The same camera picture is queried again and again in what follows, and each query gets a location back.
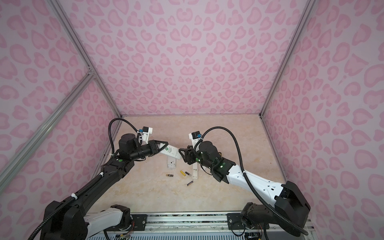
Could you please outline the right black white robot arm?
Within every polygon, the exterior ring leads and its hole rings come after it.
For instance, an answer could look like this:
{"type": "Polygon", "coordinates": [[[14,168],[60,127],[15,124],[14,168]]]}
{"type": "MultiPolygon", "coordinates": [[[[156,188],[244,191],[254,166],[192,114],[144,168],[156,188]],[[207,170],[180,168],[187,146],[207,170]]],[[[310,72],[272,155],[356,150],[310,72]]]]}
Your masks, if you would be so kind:
{"type": "Polygon", "coordinates": [[[240,214],[245,228],[274,224],[295,237],[309,234],[305,226],[311,207],[295,183],[282,184],[250,173],[243,165],[224,158],[209,141],[196,148],[179,149],[179,153],[185,163],[208,168],[218,182],[241,187],[256,196],[260,204],[247,203],[240,214]]]}

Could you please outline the slim white remote control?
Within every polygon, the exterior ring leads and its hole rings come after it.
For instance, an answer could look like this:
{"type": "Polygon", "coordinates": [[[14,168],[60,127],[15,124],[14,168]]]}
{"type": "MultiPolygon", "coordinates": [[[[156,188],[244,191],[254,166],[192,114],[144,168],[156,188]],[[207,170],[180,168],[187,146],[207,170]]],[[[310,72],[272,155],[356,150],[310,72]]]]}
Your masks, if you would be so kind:
{"type": "Polygon", "coordinates": [[[192,179],[194,180],[198,179],[198,163],[193,164],[192,179]]]}

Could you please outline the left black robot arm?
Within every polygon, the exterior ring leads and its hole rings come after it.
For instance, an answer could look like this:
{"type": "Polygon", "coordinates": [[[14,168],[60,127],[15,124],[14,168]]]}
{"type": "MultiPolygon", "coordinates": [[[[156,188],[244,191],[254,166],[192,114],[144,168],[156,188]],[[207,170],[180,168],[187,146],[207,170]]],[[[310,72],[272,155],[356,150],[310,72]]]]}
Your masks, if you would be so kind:
{"type": "Polygon", "coordinates": [[[42,240],[85,240],[108,228],[131,230],[130,209],[113,205],[98,214],[88,213],[94,203],[115,183],[124,178],[135,162],[152,157],[168,147],[168,142],[149,140],[140,145],[135,134],[125,134],[119,140],[119,149],[102,166],[101,172],[84,187],[61,202],[53,201],[45,209],[44,219],[30,235],[42,240]]]}

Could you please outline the white remote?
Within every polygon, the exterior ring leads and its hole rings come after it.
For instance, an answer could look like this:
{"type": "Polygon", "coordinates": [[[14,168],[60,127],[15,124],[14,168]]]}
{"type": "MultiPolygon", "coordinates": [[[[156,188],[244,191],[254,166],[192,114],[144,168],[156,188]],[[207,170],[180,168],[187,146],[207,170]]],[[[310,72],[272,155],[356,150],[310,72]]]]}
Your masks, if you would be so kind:
{"type": "Polygon", "coordinates": [[[160,153],[177,160],[182,158],[181,154],[179,153],[179,149],[171,145],[167,145],[162,151],[160,151],[160,153]]]}

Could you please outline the white remote angled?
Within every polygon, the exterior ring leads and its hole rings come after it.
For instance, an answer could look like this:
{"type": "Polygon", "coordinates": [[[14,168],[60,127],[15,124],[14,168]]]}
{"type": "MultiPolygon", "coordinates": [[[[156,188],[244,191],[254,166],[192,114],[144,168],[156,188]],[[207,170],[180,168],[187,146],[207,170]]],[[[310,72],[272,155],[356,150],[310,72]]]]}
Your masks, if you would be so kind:
{"type": "Polygon", "coordinates": [[[168,158],[167,158],[167,168],[172,170],[172,169],[175,169],[176,166],[177,166],[177,159],[168,156],[168,158]]]}

